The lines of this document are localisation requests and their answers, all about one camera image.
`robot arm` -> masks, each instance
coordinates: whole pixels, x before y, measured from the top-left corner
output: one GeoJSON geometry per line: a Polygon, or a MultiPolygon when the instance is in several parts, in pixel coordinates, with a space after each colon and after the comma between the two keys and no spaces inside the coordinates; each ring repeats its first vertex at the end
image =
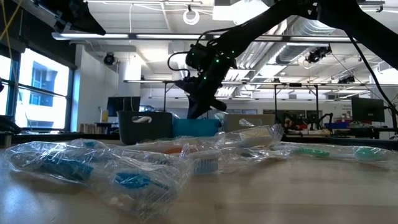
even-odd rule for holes
{"type": "Polygon", "coordinates": [[[188,118],[195,119],[214,107],[225,110],[226,105],[214,95],[235,58],[243,53],[257,37],[291,15],[343,29],[394,68],[398,68],[398,35],[361,10],[356,0],[280,0],[266,12],[236,26],[211,40],[206,46],[195,44],[186,57],[186,64],[199,71],[176,83],[189,93],[188,118]]]}

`ceiling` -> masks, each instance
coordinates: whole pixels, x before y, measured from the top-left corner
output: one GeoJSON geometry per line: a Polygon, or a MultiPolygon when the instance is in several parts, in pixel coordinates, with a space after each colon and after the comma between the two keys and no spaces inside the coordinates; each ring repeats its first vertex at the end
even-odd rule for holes
{"type": "MultiPolygon", "coordinates": [[[[104,4],[100,2],[89,2],[89,8],[95,19],[104,27],[107,32],[132,32],[132,33],[176,33],[176,34],[199,34],[206,30],[220,29],[234,26],[232,21],[214,21],[211,11],[213,10],[214,0],[202,0],[202,6],[192,6],[192,9],[200,10],[200,19],[195,25],[188,25],[183,20],[183,13],[187,9],[183,4],[179,6],[170,5],[131,5],[131,4],[104,4]]],[[[32,6],[30,0],[23,3],[23,7],[32,12],[35,16],[41,18],[48,24],[53,24],[54,19],[42,9],[32,6]]],[[[398,1],[386,0],[384,10],[398,11],[398,1]]],[[[379,22],[388,28],[398,32],[398,14],[392,12],[367,12],[379,22]]],[[[332,35],[344,35],[342,30],[335,30],[332,35]]],[[[142,66],[142,75],[151,77],[155,74],[164,75],[165,78],[171,76],[172,71],[167,66],[167,58],[170,53],[169,44],[171,40],[101,40],[84,42],[87,51],[94,51],[97,55],[105,55],[108,47],[111,46],[129,46],[136,47],[136,52],[142,57],[145,64],[142,66]]],[[[183,41],[185,50],[193,42],[183,41]]],[[[381,60],[363,45],[360,45],[366,58],[377,65],[381,60]]],[[[333,55],[328,55],[316,65],[310,68],[303,62],[305,55],[302,55],[286,66],[281,72],[283,76],[278,76],[282,82],[337,82],[346,68],[355,68],[356,77],[361,82],[369,81],[369,73],[358,57],[358,53],[351,44],[331,44],[333,55]]],[[[120,60],[127,61],[131,57],[131,52],[115,52],[120,60]]],[[[259,70],[251,71],[247,77],[253,78],[253,74],[259,73],[259,70]]]]}

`table surface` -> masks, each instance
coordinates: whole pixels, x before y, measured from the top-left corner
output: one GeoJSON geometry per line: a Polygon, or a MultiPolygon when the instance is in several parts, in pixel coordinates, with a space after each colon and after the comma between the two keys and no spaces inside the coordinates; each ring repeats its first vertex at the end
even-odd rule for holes
{"type": "MultiPolygon", "coordinates": [[[[35,179],[6,162],[0,181],[1,224],[139,223],[79,185],[35,179]]],[[[351,161],[265,161],[244,172],[192,177],[169,213],[148,223],[398,223],[398,178],[351,161]]]]}

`toothbrush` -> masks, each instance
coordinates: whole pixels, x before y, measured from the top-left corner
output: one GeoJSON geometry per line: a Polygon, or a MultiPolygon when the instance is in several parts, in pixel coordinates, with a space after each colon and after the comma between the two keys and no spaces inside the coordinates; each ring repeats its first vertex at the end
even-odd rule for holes
{"type": "Polygon", "coordinates": [[[375,149],[372,147],[360,147],[354,154],[337,154],[322,151],[320,149],[298,148],[294,151],[297,154],[315,156],[319,158],[331,159],[356,159],[361,162],[376,162],[386,161],[388,156],[382,149],[375,149]]]}

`gray bin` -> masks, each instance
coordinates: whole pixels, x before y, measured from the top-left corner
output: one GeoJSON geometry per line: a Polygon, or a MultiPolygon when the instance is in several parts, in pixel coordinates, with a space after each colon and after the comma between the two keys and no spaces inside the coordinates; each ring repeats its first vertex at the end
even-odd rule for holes
{"type": "Polygon", "coordinates": [[[173,137],[173,116],[171,113],[118,111],[120,140],[127,145],[144,140],[173,137]],[[133,117],[148,116],[150,123],[134,123],[133,117]]]}

